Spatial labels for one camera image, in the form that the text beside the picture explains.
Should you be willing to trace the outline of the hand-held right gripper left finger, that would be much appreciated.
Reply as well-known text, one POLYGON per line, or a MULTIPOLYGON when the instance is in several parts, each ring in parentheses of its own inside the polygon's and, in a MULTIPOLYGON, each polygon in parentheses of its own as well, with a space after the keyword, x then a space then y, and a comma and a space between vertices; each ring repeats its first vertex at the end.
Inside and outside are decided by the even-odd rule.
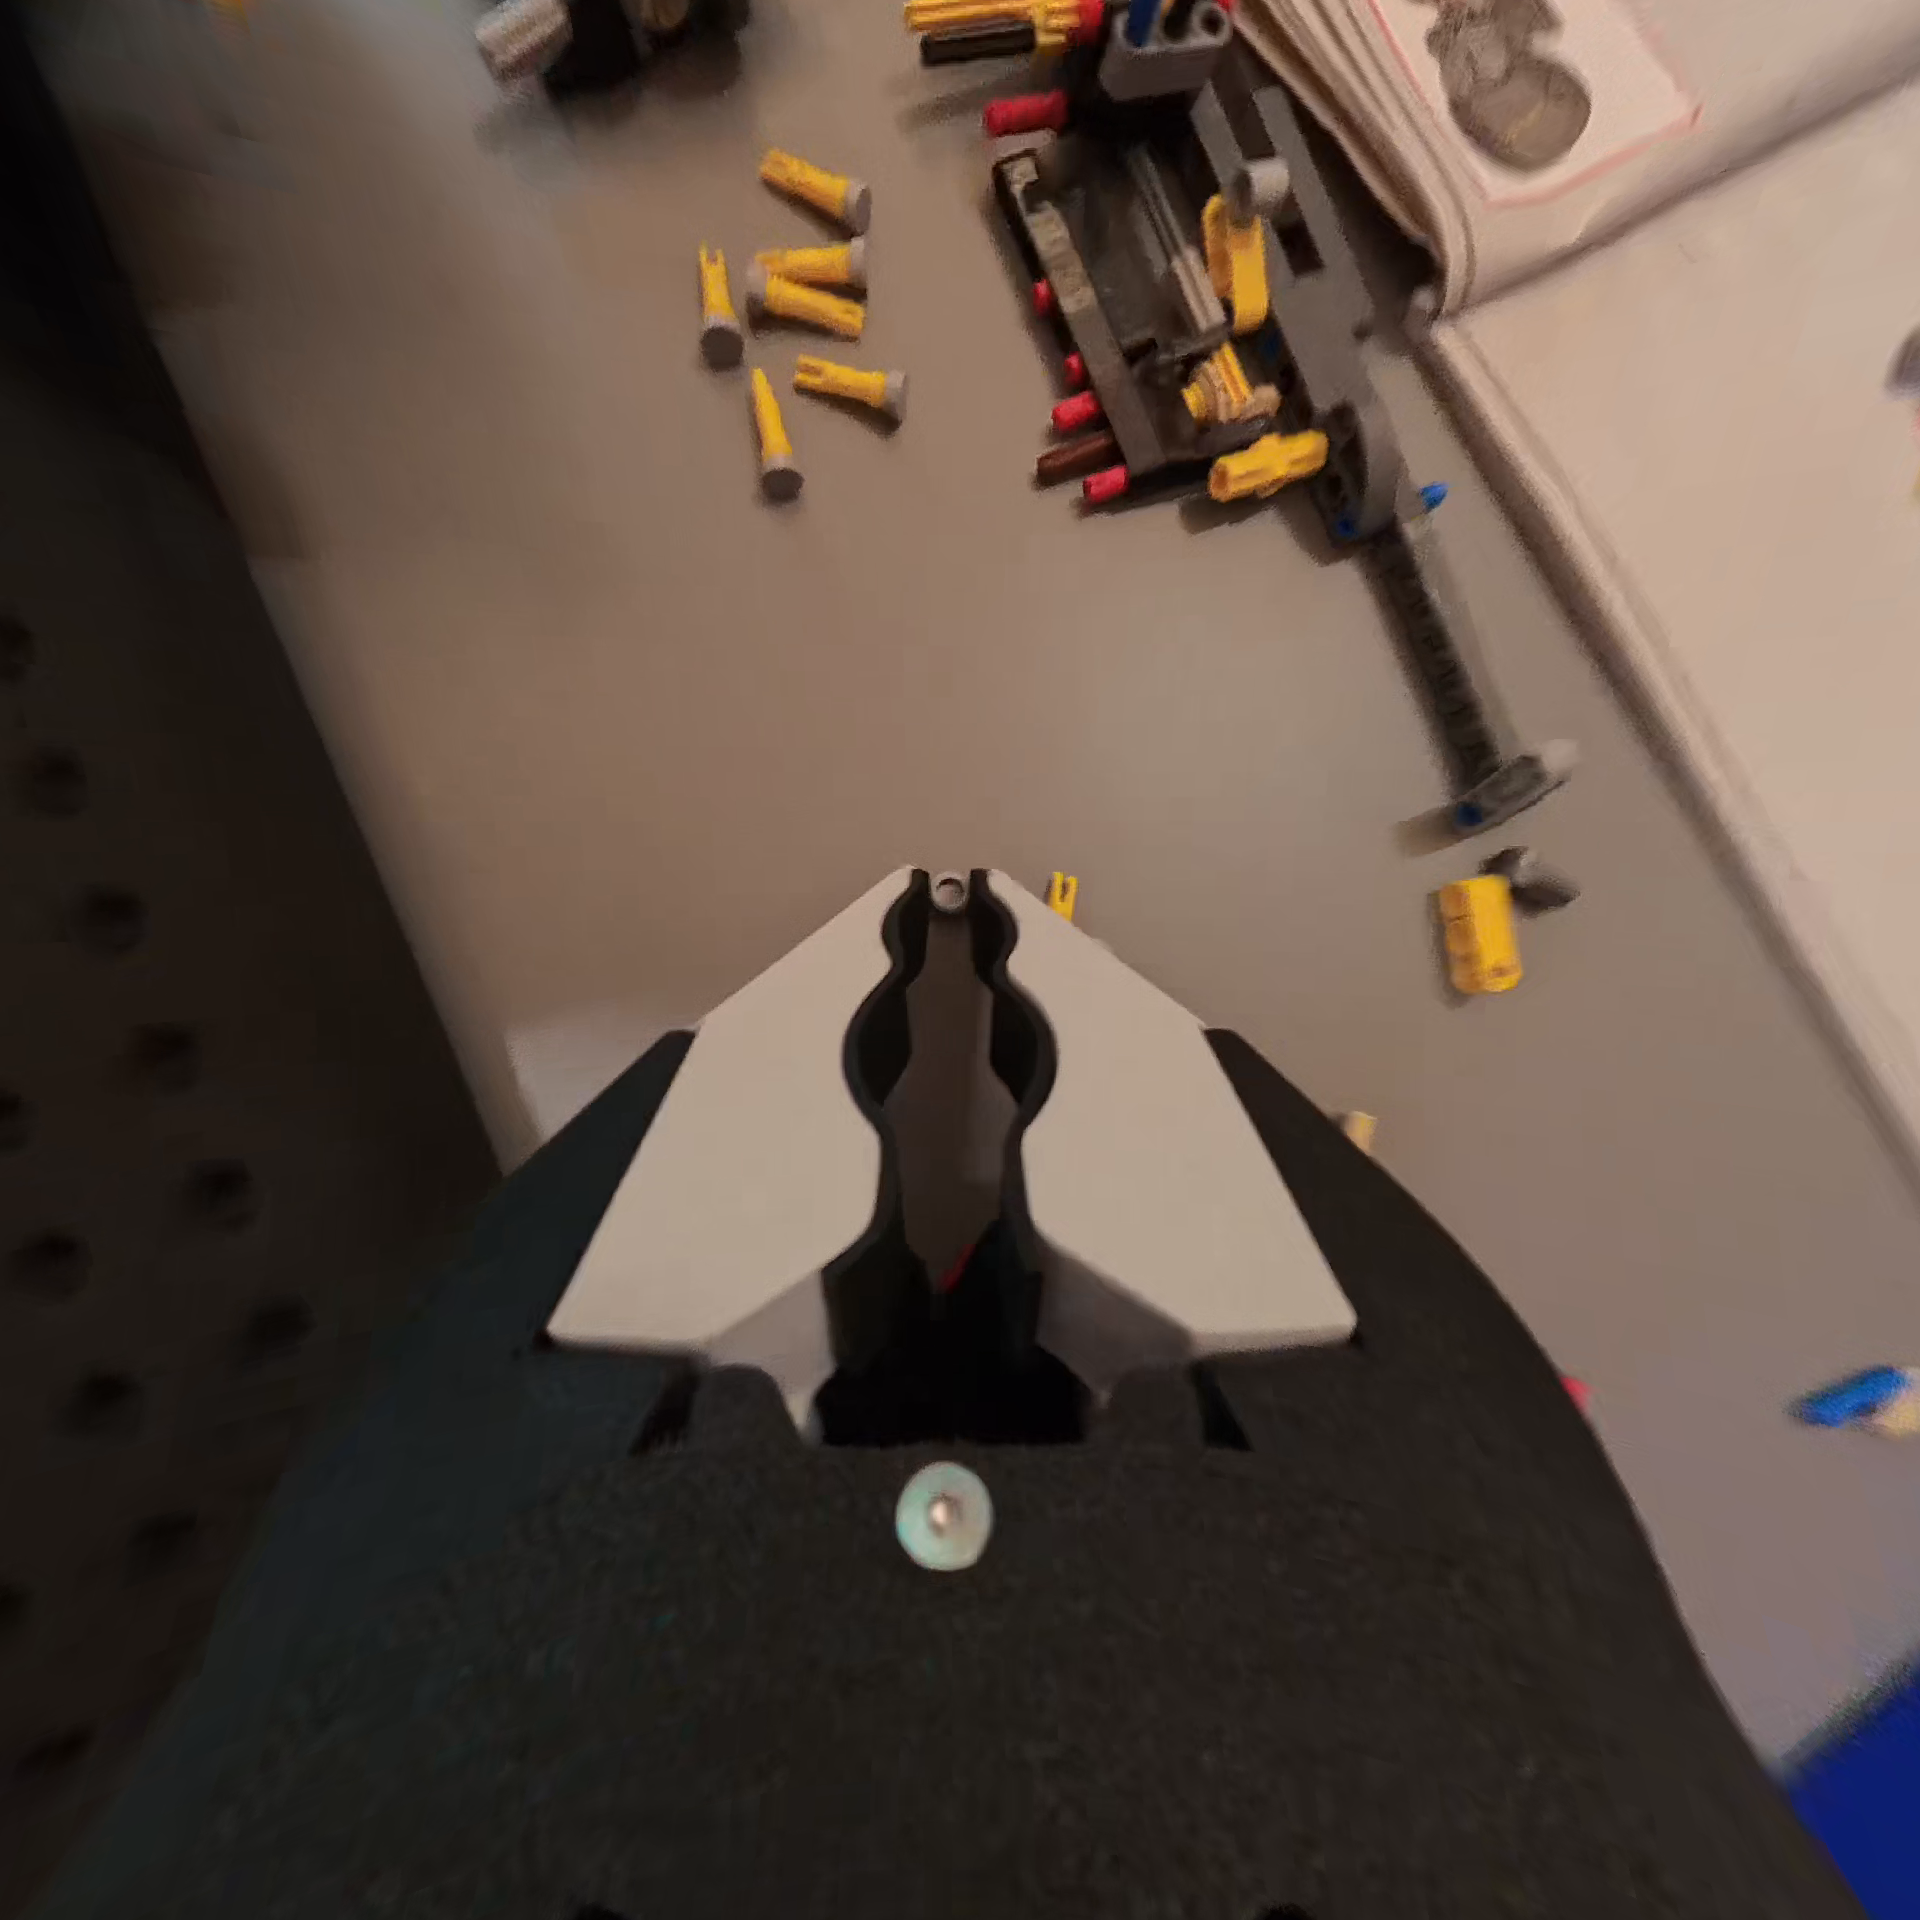
POLYGON ((890 870, 697 1022, 553 1347, 749 1367, 817 1399, 850 1344, 831 1276, 884 1213, 884 1094, 858 1090, 849 1045, 920 973, 927 933, 927 870, 890 870))

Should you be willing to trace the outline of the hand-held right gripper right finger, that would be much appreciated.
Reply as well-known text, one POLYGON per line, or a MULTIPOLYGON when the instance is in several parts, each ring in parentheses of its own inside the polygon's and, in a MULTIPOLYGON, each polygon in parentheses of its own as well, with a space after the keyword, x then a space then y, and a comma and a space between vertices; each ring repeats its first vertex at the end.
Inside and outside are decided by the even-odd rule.
POLYGON ((1017 1324, 1095 1404, 1129 1375, 1357 1327, 1204 1020, 1004 870, 969 877, 1017 1324))

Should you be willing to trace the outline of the cluster of capped yellow pins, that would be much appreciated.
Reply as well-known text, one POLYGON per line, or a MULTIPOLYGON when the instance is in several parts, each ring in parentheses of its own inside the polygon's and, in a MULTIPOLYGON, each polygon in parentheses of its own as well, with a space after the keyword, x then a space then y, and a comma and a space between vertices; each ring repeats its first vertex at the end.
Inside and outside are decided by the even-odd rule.
POLYGON ((805 471, 778 381, 769 368, 749 363, 747 336, 754 328, 786 328, 841 348, 865 342, 873 279, 873 190, 858 175, 779 146, 760 156, 756 181, 783 204, 813 216, 832 238, 760 248, 740 271, 735 271, 723 247, 697 244, 697 338, 708 370, 747 378, 760 494, 785 507, 801 499, 805 471))

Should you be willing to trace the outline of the yellow lego connector block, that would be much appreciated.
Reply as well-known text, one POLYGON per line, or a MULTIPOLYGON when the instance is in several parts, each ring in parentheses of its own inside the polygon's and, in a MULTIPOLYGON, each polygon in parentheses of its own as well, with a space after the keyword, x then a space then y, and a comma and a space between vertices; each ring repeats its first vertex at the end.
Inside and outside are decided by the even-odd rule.
POLYGON ((1452 880, 1436 888, 1433 911, 1453 997, 1495 997, 1523 982, 1519 908, 1506 875, 1452 880))

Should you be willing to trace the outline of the grey black lego chassis assembly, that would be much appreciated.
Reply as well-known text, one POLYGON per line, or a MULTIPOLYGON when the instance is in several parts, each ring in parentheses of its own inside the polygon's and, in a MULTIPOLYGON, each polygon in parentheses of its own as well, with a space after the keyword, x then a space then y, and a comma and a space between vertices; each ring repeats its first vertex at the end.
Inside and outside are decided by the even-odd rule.
POLYGON ((1355 558, 1448 768, 1453 836, 1513 823, 1577 750, 1527 739, 1369 360, 1376 311, 1303 118, 1227 5, 906 5, 927 67, 1029 59, 980 114, 1037 315, 1082 380, 1037 483, 1091 515, 1311 499, 1355 558))

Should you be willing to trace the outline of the lego instruction booklet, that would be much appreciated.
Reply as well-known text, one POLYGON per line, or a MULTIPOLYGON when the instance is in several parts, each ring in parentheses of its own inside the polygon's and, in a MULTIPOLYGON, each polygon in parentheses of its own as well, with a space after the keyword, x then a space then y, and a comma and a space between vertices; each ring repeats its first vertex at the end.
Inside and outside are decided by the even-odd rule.
POLYGON ((1505 504, 1917 1138, 1917 5, 1240 5, 1505 504))

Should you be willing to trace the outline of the lego gear axle assembly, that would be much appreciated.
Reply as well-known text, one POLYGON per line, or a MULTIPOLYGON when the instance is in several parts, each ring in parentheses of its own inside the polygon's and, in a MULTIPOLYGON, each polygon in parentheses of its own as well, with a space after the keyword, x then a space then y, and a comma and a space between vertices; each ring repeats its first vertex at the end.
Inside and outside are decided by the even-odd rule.
POLYGON ((635 80, 685 42, 735 42, 749 22, 752 3, 498 3, 471 36, 497 84, 572 98, 635 80))

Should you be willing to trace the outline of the black perforated board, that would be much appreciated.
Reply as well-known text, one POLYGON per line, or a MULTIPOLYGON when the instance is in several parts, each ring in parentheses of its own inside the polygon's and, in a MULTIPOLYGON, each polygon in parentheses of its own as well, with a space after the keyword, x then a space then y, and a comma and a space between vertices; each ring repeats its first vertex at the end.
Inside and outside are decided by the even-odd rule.
POLYGON ((4 1915, 495 1172, 234 527, 4 342, 4 1915))

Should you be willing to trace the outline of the stack of blue plastic bins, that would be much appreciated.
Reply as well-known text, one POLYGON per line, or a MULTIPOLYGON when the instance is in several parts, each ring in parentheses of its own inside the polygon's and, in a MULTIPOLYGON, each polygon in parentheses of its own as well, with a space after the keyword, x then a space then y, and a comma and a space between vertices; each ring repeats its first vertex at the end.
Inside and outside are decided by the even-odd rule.
POLYGON ((1787 1794, 1868 1915, 1917 1915, 1917 1661, 1800 1752, 1787 1794))

